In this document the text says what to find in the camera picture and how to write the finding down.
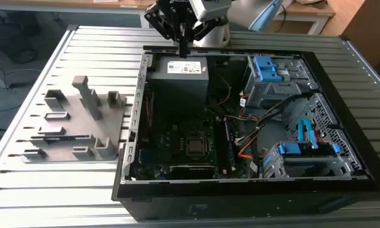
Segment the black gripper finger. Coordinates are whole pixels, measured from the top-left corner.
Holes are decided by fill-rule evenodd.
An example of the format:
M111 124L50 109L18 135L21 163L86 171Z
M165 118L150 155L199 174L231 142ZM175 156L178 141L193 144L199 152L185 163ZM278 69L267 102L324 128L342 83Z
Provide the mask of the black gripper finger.
M215 18L201 22L197 26L194 26L197 22L195 18L186 18L183 22L183 58L186 58L189 54L187 44L194 40L199 41L207 33L218 26L222 26L227 20L225 18Z
M183 35L181 30L181 24L173 26L167 21L163 13L159 11L157 4L151 4L145 9L145 20L154 27L157 32L165 39L170 39L175 42L178 48L178 56L183 58Z

